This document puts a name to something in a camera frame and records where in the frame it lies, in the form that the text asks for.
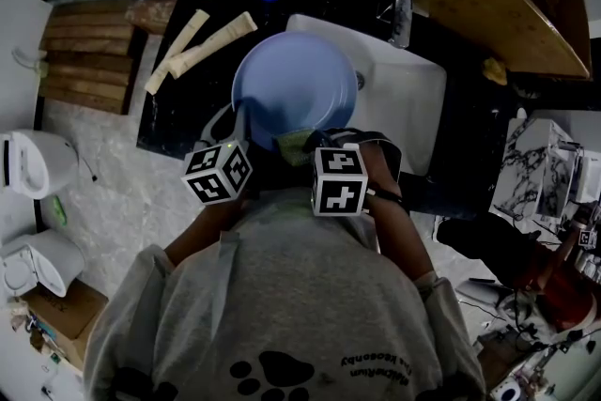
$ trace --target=gray tile floor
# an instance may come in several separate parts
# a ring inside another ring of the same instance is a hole
[[[77,148],[98,176],[93,183],[80,165],[76,182],[58,195],[67,226],[54,216],[52,199],[42,201],[42,217],[84,251],[80,278],[111,297],[135,255],[149,244],[166,246],[200,211],[179,174],[182,162],[136,147],[136,138],[149,77],[161,37],[150,36],[135,81],[128,116],[115,116],[84,107],[47,100],[42,128],[62,135]],[[433,241],[435,218],[412,213],[434,266],[458,285],[469,277],[493,279],[480,261],[472,261]],[[461,304],[470,338],[482,330],[490,315]]]

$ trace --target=forearm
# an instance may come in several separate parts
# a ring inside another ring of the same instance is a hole
[[[368,196],[370,213],[376,223],[380,251],[411,281],[434,270],[413,221],[392,201]]]
[[[192,254],[217,242],[222,231],[233,227],[240,215],[241,200],[207,206],[190,226],[165,249],[177,266]]]

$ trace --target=white sink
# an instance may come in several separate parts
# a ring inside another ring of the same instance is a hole
[[[403,152],[401,170],[425,176],[439,131],[445,70],[418,55],[355,30],[295,14],[286,30],[336,44],[365,79],[349,127],[380,131]]]

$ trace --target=person's right hand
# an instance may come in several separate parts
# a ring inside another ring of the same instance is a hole
[[[359,150],[367,169],[369,182],[377,184],[380,189],[402,196],[401,188],[388,169],[382,148],[376,143],[365,143],[359,146]]]

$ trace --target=toilet bowl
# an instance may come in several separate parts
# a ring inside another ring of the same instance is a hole
[[[32,199],[56,193],[77,176],[77,153],[62,137],[42,131],[0,135],[0,186]]]
[[[14,297],[41,283],[64,298],[69,285],[85,266],[80,249],[50,229],[5,244],[0,249],[0,258],[4,289]]]

